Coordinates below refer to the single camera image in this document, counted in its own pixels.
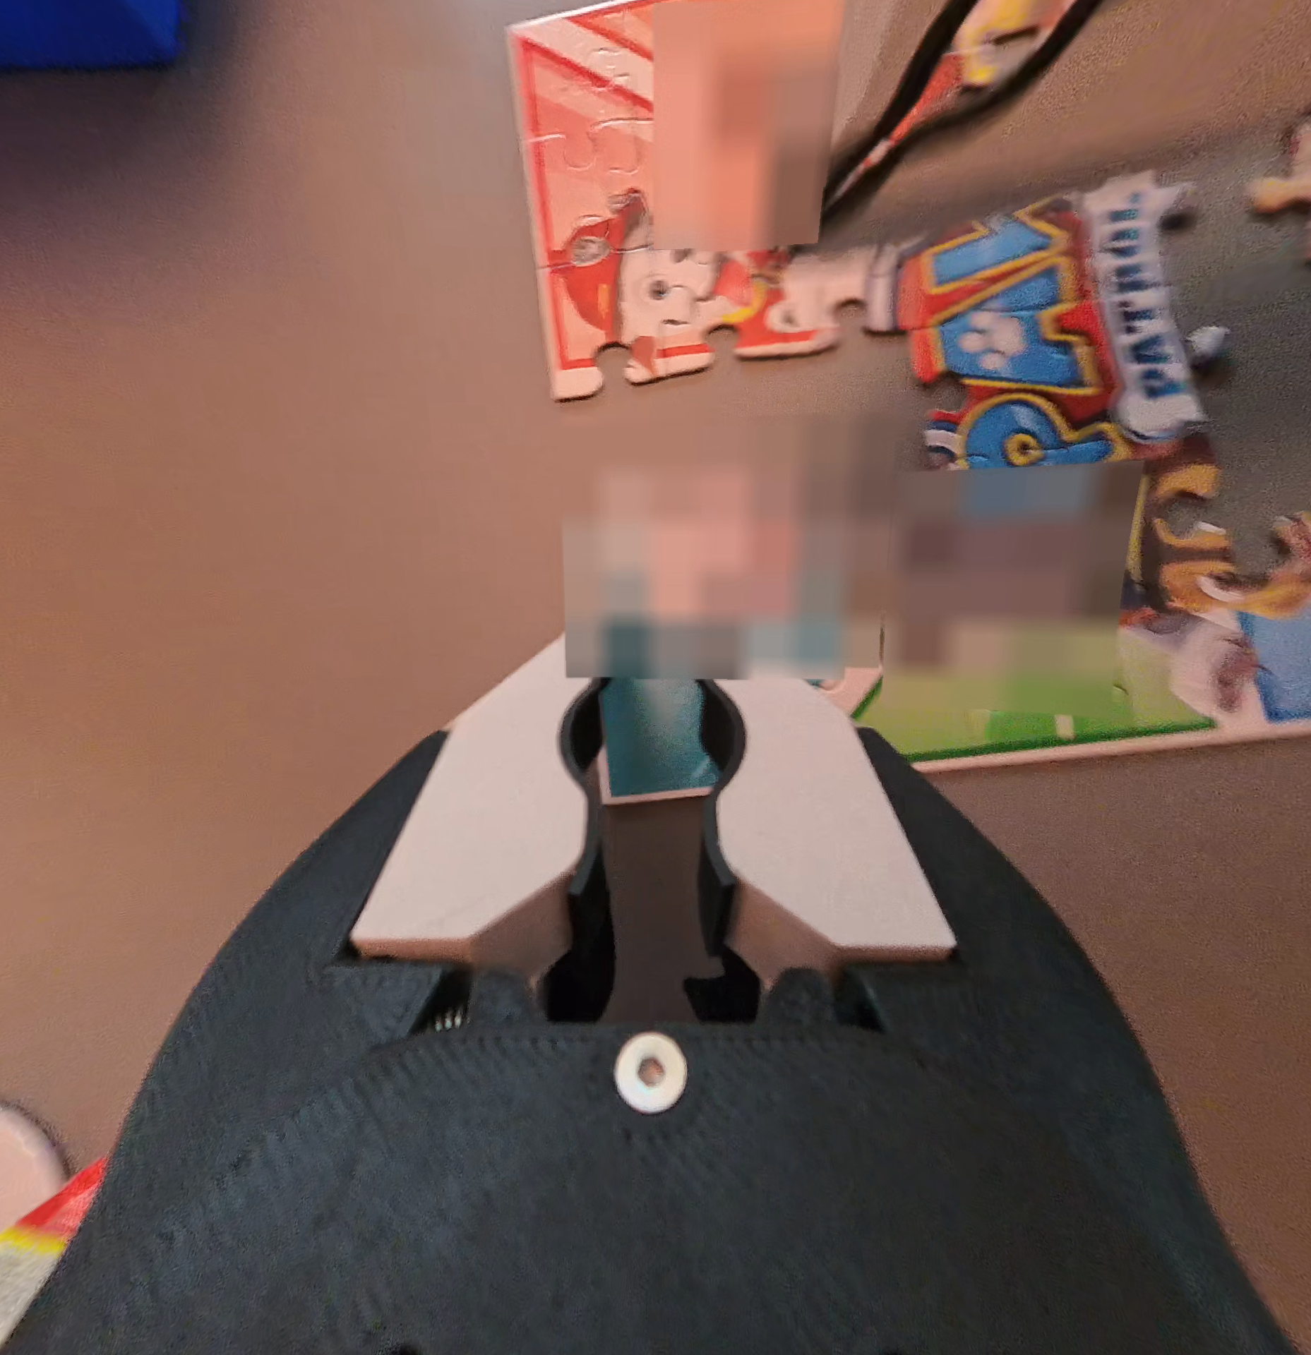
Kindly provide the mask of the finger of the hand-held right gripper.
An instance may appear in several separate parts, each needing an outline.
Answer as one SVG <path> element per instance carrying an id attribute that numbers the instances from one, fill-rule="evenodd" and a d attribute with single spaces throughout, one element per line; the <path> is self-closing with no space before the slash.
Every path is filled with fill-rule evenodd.
<path id="1" fill-rule="evenodd" d="M 1008 209 L 1114 175 L 1248 162 L 1248 5 L 1091 3 L 1009 91 L 963 95 L 867 172 L 842 209 Z"/>
<path id="2" fill-rule="evenodd" d="M 949 81 L 950 50 L 975 2 L 846 5 L 838 55 L 833 148 L 824 204 L 841 207 L 891 170 Z"/>

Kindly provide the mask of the blue storage bin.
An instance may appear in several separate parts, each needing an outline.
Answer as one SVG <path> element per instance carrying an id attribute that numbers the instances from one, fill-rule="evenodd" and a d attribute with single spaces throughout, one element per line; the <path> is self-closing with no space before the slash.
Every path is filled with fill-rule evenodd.
<path id="1" fill-rule="evenodd" d="M 0 73 L 171 64 L 182 2 L 0 2 Z"/>

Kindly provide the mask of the partly assembled cartoon jigsaw puzzle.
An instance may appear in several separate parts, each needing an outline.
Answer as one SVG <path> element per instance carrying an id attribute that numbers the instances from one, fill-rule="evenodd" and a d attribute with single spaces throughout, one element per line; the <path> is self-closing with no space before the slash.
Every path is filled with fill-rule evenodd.
<path id="1" fill-rule="evenodd" d="M 955 382 L 922 449 L 938 469 L 1095 462 L 1142 468 L 1123 568 L 1119 661 L 1100 716 L 883 702 L 877 666 L 828 692 L 922 770 L 1311 736 L 1311 513 L 1273 522 L 1276 560 L 1237 566 L 1211 522 L 1167 513 L 1220 490 L 1198 377 L 1226 332 L 1184 335 L 1165 231 L 1192 186 L 1137 172 L 895 245 L 821 253 L 655 251 L 657 16 L 599 3 L 512 25 L 549 393 L 593 398 L 618 351 L 633 387 L 746 360 L 811 357 L 841 310 L 906 342 L 924 387 Z"/>

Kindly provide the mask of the cartoon puzzle box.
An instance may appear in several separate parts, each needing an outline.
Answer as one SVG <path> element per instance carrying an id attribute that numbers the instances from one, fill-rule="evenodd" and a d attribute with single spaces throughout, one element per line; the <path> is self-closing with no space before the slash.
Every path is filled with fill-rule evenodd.
<path id="1" fill-rule="evenodd" d="M 107 1157 L 75 1174 L 57 1194 L 0 1232 L 0 1347 L 60 1262 L 98 1194 Z"/>

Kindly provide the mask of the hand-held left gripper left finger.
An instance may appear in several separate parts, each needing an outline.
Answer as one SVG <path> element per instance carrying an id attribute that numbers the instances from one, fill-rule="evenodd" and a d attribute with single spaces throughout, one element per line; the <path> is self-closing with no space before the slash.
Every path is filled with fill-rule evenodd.
<path id="1" fill-rule="evenodd" d="M 551 1020 L 604 1015 L 601 691 L 566 674 L 557 638 L 460 713 L 352 925 L 359 956 L 507 970 Z"/>

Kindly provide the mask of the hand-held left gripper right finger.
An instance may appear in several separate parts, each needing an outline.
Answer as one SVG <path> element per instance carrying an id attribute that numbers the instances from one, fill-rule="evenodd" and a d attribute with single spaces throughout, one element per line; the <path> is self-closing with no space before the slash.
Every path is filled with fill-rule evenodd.
<path id="1" fill-rule="evenodd" d="M 855 967 L 949 961 L 953 929 L 849 716 L 799 678 L 697 686 L 718 773 L 697 915 L 718 973 L 685 979 L 694 1018 L 753 1021 L 797 971 L 838 990 Z"/>

